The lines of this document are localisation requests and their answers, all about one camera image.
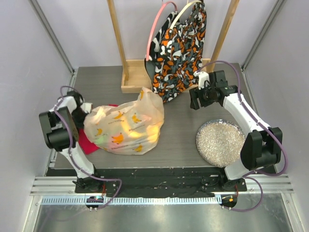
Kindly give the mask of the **banana print plastic bag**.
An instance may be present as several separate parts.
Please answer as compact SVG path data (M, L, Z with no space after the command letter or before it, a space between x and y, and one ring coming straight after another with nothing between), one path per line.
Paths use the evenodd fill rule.
M143 155L156 147L164 124L160 96L143 87L135 101L99 106L84 120L84 132L97 147L117 155Z

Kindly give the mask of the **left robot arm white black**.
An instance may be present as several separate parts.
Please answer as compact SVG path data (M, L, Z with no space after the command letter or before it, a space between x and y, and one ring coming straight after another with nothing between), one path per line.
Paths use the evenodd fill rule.
M39 121L48 148L62 154L74 168L76 187L97 193L102 189L103 181L80 147L78 133L91 107L92 104L86 103L79 92L71 90L58 98L52 109L40 113Z

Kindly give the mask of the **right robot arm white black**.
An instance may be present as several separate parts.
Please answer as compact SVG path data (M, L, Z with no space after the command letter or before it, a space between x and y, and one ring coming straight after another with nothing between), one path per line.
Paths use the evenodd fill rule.
M218 185L231 190L253 171L277 164L281 160L282 131L265 123L249 106L236 85L230 86L224 71L196 71L198 86L189 91L194 110L215 102L227 110L246 136L240 157L219 172Z

